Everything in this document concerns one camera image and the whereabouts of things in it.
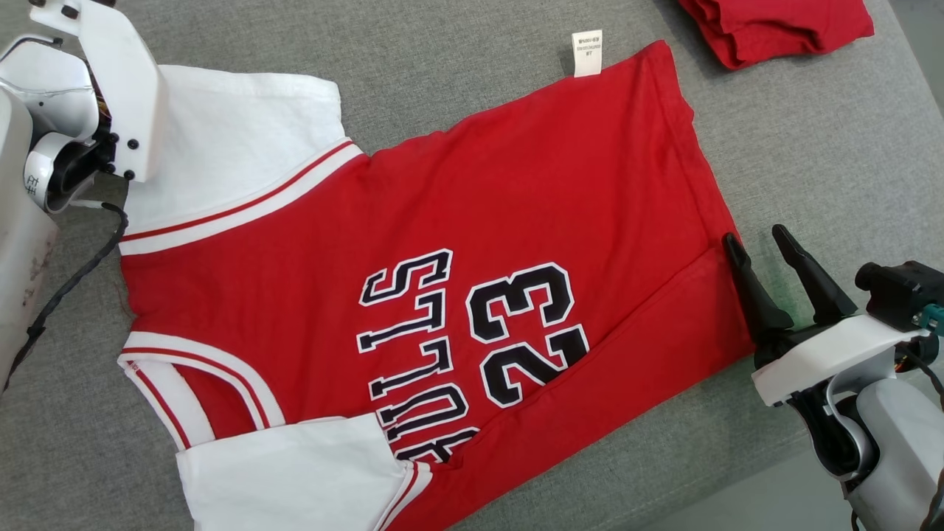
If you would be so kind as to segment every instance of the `red shirt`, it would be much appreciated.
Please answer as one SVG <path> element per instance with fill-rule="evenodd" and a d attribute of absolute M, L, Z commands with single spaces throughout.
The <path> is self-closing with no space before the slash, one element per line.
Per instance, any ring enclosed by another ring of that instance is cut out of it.
<path fill-rule="evenodd" d="M 375 412 L 431 473 L 386 524 L 443 528 L 750 352 L 691 121 L 658 42 L 373 157 L 341 139 L 126 238 L 126 362 L 176 370 L 148 385 L 184 447 Z"/>

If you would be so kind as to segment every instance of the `black number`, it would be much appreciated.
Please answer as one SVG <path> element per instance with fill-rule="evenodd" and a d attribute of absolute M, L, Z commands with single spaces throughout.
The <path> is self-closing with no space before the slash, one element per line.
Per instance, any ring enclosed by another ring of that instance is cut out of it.
<path fill-rule="evenodd" d="M 472 336 L 482 343 L 493 343 L 508 337 L 504 317 L 493 316 L 491 304 L 501 300 L 508 316 L 524 314 L 534 309 L 531 291 L 536 289 L 544 289 L 548 293 L 548 301 L 541 304 L 540 309 L 541 322 L 545 328 L 564 322 L 574 306 L 570 278 L 559 265 L 544 264 L 517 271 L 511 277 L 475 286 L 465 300 Z M 524 400 L 521 384 L 512 380 L 509 369 L 517 368 L 524 376 L 546 385 L 561 371 L 580 361 L 589 350 L 581 325 L 549 334 L 545 340 L 548 354 L 560 358 L 557 365 L 528 343 L 489 352 L 480 365 L 485 394 L 489 400 L 500 407 L 510 407 Z"/>
<path fill-rule="evenodd" d="M 539 354 L 528 343 L 491 351 L 481 362 L 481 378 L 485 382 L 485 394 L 499 407 L 511 407 L 524 400 L 521 384 L 513 382 L 510 368 L 517 368 L 539 385 L 546 385 L 587 354 L 583 327 L 563 330 L 547 336 L 551 354 L 559 356 L 562 364 L 556 366 Z"/>
<path fill-rule="evenodd" d="M 472 336 L 482 343 L 492 343 L 508 337 L 508 328 L 502 316 L 494 317 L 490 305 L 495 300 L 505 304 L 505 313 L 516 316 L 534 309 L 531 291 L 545 289 L 548 301 L 541 304 L 541 322 L 550 326 L 567 319 L 574 305 L 567 272 L 556 264 L 544 264 L 511 277 L 480 284 L 472 288 L 465 300 Z"/>

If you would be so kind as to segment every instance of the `white sleeve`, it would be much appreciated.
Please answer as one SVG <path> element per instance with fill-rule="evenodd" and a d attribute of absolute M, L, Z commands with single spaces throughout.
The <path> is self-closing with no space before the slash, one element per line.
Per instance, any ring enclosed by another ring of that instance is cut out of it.
<path fill-rule="evenodd" d="M 162 65 L 169 101 L 157 174 L 128 185 L 128 233 L 238 203 L 344 138 L 331 81 Z"/>
<path fill-rule="evenodd" d="M 177 467 L 202 531 L 370 531 L 416 483 L 371 414 L 199 444 Z"/>

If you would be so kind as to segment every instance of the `gray fabric surface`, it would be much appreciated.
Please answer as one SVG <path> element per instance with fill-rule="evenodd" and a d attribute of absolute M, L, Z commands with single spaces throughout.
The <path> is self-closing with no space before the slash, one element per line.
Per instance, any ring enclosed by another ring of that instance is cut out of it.
<path fill-rule="evenodd" d="M 573 31 L 603 29 L 605 64 L 666 39 L 761 279 L 809 321 L 768 236 L 773 223 L 785 223 L 858 302 L 852 279 L 866 261 L 944 267 L 944 121 L 888 4 L 867 4 L 875 37 L 733 74 L 672 0 L 142 0 L 120 8 L 158 62 L 337 81 L 348 134 L 368 151 L 559 79 Z M 0 4 L 0 43 L 39 31 L 26 9 Z M 88 196 L 120 202 L 123 193 L 123 183 L 102 180 Z M 115 220 L 71 209 L 57 221 L 43 299 Z M 111 256 L 49 319 L 0 400 L 0 529 L 191 527 L 173 443 L 114 363 L 130 321 L 124 297 Z M 736 364 L 456 528 L 633 529 L 794 454 L 807 444 L 801 423 L 765 409 L 749 375 L 748 361 Z"/>

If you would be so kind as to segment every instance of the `red fabric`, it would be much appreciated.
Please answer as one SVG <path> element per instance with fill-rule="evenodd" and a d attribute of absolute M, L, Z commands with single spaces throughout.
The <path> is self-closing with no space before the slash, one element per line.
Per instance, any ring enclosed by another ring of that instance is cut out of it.
<path fill-rule="evenodd" d="M 404 452 L 478 430 L 448 448 L 447 462 L 416 457 L 431 463 L 431 482 L 389 527 L 443 529 L 751 352 L 720 246 L 734 223 L 692 117 L 668 46 L 654 43 L 598 76 L 561 80 L 447 132 L 360 156 L 265 217 L 124 257 L 133 330 L 238 356 L 290 423 L 382 418 L 430 389 L 458 387 L 462 415 L 391 440 Z M 402 296 L 365 302 L 379 271 L 377 290 L 391 289 L 398 263 L 440 249 L 451 251 L 447 279 L 424 287 L 435 269 L 418 268 Z M 506 337 L 474 336 L 483 334 L 472 309 L 481 310 L 479 288 L 554 267 L 565 271 L 566 282 L 553 277 L 557 288 L 531 283 L 485 306 Z M 364 333 L 424 317 L 418 297 L 438 290 L 441 327 L 359 351 Z M 507 300 L 520 296 L 530 309 L 510 311 Z M 566 298 L 572 306 L 554 314 Z M 550 339 L 577 330 L 589 351 L 568 368 Z M 371 399 L 371 382 L 424 367 L 434 356 L 420 346 L 444 337 L 450 370 Z M 539 385 L 505 366 L 505 384 L 520 385 L 523 400 L 502 406 L 486 361 L 516 345 L 556 378 Z M 215 433 L 252 429 L 215 377 L 180 374 Z M 385 428 L 446 405 L 420 406 Z"/>
<path fill-rule="evenodd" d="M 763 60 L 828 54 L 875 34 L 862 0 L 679 0 L 732 70 Z"/>

